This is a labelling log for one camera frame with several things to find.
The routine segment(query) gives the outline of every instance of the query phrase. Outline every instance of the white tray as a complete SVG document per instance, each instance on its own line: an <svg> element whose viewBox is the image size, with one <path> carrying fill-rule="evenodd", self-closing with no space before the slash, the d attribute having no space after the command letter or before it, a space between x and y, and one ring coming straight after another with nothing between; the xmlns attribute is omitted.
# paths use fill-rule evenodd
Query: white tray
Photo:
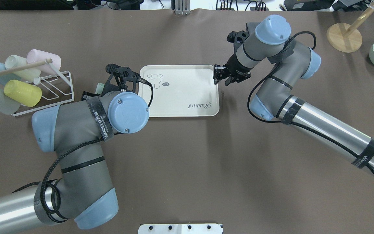
<svg viewBox="0 0 374 234"><path fill-rule="evenodd" d="M219 111L212 65L149 65L140 75L154 86L150 117L214 116ZM148 103L151 89L140 83L138 94Z"/></svg>

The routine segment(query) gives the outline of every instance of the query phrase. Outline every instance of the brown table surface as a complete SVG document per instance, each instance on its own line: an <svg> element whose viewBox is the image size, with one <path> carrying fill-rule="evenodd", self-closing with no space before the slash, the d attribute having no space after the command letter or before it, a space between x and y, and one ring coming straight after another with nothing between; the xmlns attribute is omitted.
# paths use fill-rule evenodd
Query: brown table surface
<svg viewBox="0 0 374 234"><path fill-rule="evenodd" d="M246 22L272 12L193 10L179 17L153 11L0 11L0 61L37 48L61 56L75 95L105 82L108 63L139 71L145 65L223 64L226 41ZM359 12L275 12L292 34L312 31L319 71L292 93L374 137L374 14L359 27L362 47L335 50L326 31L352 23ZM312 38L298 40L312 46ZM374 233L374 178L339 153L283 124L260 123L247 112L254 84L272 68L264 61L252 78L225 87L214 117L151 118L138 133L103 145L119 212L81 231L70 220L24 233L137 233L140 224L223 223L224 233ZM40 181L55 153L38 148L31 114L0 114L0 197ZM60 178L59 170L52 178Z"/></svg>

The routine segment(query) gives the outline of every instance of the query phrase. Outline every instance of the silver arm tube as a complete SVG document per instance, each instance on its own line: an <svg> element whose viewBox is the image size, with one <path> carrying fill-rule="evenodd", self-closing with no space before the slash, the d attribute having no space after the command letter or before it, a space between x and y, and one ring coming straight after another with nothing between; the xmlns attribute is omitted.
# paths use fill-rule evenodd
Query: silver arm tube
<svg viewBox="0 0 374 234"><path fill-rule="evenodd" d="M289 101L285 104L284 108L282 109L279 118L282 119L288 109L292 106L292 104L296 101L297 97L293 96ZM341 143L342 145L346 146L350 150L352 150L356 154L361 154L363 150L365 150L366 146L370 142L370 137L366 134L354 129L353 127L345 124L344 122L334 118L333 116L321 111L320 109L310 105L309 103L304 103L300 110L295 115L293 122L300 123L304 126L310 127L331 139ZM313 135L315 138L323 141L327 145L330 145L338 150L342 151L344 157L349 161L353 162L356 158L349 154L347 151L342 150L337 145L331 143L327 139L315 135L308 130L301 129L298 126L295 126L299 130L303 130L303 132L308 133L309 135ZM369 161L369 164L374 168L374 156Z"/></svg>
<svg viewBox="0 0 374 234"><path fill-rule="evenodd" d="M0 234L17 233L45 225L34 210L36 189L37 186L33 186L0 198ZM47 205L53 209L51 195L52 190L48 188Z"/></svg>

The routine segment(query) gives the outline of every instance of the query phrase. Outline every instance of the metal bracket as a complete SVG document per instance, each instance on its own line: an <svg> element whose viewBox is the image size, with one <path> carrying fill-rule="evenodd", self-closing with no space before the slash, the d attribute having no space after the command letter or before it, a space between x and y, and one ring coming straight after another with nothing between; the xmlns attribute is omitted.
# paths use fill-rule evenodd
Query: metal bracket
<svg viewBox="0 0 374 234"><path fill-rule="evenodd" d="M141 225L138 234L223 234L223 224Z"/></svg>
<svg viewBox="0 0 374 234"><path fill-rule="evenodd" d="M190 0L175 0L174 13L176 15L190 15Z"/></svg>
<svg viewBox="0 0 374 234"><path fill-rule="evenodd" d="M135 93L136 84L141 80L141 76L138 73L131 71L128 67L121 67L112 63L108 64L105 70L110 76L105 83L101 96L111 91L129 91ZM115 78L117 86L110 83L113 78ZM128 89L127 82L132 83L132 89Z"/></svg>

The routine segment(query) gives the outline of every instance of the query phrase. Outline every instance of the wooden rod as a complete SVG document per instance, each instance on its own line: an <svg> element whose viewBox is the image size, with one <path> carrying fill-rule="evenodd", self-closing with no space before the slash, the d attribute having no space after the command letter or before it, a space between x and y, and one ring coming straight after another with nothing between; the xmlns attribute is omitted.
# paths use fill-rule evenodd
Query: wooden rod
<svg viewBox="0 0 374 234"><path fill-rule="evenodd" d="M52 62L53 62L52 59L46 59L44 61L33 62L33 63L27 64L27 65L24 65L24 66L19 66L19 67L15 67L15 68L6 69L6 70L3 70L3 71L0 71L0 76L5 75L5 74L9 74L9 73L13 73L13 72L17 72L17 71L22 71L22 70L25 70L25 69L28 69L28 68L35 68L35 67L38 67L38 66L41 66L41 65L44 65L44 64L52 63Z"/></svg>
<svg viewBox="0 0 374 234"><path fill-rule="evenodd" d="M373 12L374 8L369 6L365 10L365 12L361 16L359 16L352 25L350 25L347 31L343 34L343 37L347 38L348 36L350 36L350 34L352 34L352 32L354 32Z"/></svg>

